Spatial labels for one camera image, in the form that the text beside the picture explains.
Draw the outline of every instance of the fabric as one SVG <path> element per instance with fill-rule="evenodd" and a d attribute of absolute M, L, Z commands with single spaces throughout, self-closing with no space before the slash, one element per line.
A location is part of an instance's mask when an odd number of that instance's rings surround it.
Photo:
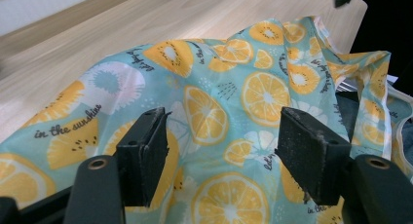
<path fill-rule="evenodd" d="M 339 223 L 343 200 L 304 204 L 274 154 L 282 106 L 349 140 L 335 89 L 357 79 L 352 156 L 392 158 L 412 177 L 401 150 L 412 100 L 386 83 L 389 53 L 339 55 L 327 33 L 317 17 L 268 19 L 226 40 L 108 56 L 0 145 L 0 195 L 24 207 L 70 186 L 81 162 L 112 155 L 140 114 L 164 106 L 167 163 L 151 206 L 127 207 L 128 223 Z"/>

